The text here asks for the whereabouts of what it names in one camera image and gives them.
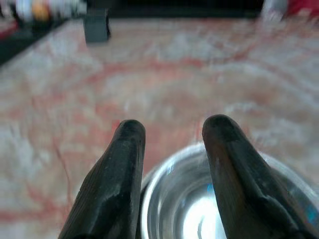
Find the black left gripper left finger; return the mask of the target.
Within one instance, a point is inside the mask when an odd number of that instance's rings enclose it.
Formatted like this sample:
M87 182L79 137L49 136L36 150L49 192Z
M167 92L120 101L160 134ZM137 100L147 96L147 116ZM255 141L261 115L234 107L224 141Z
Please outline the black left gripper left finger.
M146 131L137 120L122 121L85 177L61 239L136 237Z

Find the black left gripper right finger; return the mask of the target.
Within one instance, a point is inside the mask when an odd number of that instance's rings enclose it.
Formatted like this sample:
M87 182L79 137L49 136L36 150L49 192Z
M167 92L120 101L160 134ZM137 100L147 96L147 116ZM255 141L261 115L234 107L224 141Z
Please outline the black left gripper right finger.
M227 238L318 238L306 211L233 119L210 116L202 138Z

